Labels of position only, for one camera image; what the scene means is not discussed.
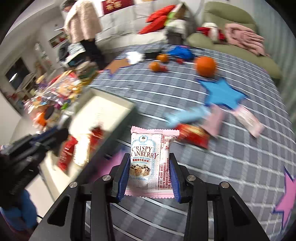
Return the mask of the left blue gloved hand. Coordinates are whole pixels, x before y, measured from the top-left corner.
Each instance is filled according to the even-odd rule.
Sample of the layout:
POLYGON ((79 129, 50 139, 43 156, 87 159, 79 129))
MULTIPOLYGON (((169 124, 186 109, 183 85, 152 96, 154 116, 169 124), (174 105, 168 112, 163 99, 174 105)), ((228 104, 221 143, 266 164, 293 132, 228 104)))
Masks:
POLYGON ((13 207, 2 208, 1 214, 7 224, 16 231, 34 230, 38 225, 37 209, 31 201, 30 194, 24 190, 20 195, 20 202, 13 207))

